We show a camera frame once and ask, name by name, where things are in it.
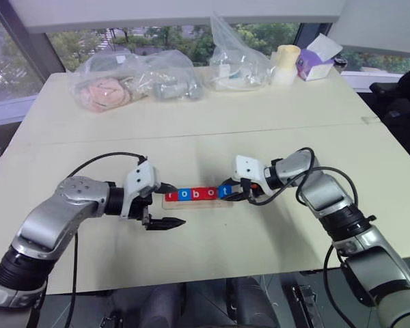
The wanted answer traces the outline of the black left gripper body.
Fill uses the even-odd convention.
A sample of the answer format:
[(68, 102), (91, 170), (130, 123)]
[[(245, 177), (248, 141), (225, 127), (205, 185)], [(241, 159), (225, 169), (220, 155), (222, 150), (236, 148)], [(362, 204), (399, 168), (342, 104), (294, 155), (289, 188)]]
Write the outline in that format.
[(129, 208), (127, 219), (135, 219), (140, 221), (143, 225), (150, 225), (152, 222), (152, 215), (149, 213), (148, 207), (149, 205), (152, 205), (152, 203), (153, 199), (151, 195), (134, 198)]

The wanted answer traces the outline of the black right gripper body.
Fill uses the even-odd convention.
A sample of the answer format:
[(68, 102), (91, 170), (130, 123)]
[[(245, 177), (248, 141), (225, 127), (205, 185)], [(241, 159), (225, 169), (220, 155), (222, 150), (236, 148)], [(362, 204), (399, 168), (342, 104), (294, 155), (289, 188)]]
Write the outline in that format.
[(256, 202), (256, 198), (260, 195), (260, 186), (250, 179), (241, 178), (241, 189), (243, 199), (248, 202)]

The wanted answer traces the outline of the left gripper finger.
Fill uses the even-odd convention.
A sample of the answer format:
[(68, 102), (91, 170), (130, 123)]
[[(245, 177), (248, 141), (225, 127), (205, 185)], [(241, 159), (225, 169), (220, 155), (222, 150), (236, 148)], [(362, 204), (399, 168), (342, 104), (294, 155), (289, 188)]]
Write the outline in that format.
[(144, 226), (147, 231), (166, 231), (182, 226), (185, 223), (185, 220), (176, 217), (163, 217), (161, 219), (150, 218)]
[(156, 193), (156, 194), (163, 194), (163, 195), (168, 194), (168, 193), (175, 193), (175, 192), (177, 192), (177, 188), (176, 188), (174, 185), (168, 184), (168, 183), (164, 183), (164, 182), (162, 182), (162, 183), (160, 184), (160, 186), (157, 187), (157, 188), (154, 190), (154, 193)]

